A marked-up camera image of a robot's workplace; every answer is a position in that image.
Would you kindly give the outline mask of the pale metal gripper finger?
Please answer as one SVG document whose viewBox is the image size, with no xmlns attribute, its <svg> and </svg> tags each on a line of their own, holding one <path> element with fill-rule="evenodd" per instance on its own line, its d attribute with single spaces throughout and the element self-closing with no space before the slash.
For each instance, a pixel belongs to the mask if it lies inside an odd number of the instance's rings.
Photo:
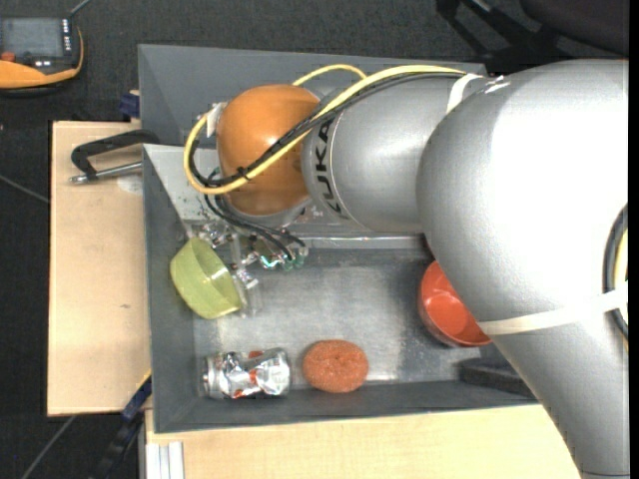
<svg viewBox="0 0 639 479">
<path fill-rule="evenodd" d="M 232 272 L 235 288 L 241 301 L 242 317 L 255 317 L 263 310 L 263 291 L 259 280 L 245 267 Z"/>
<path fill-rule="evenodd" d="M 234 230 L 225 223 L 205 223 L 199 229 L 199 238 L 211 248 L 228 245 L 234 238 Z"/>
</svg>

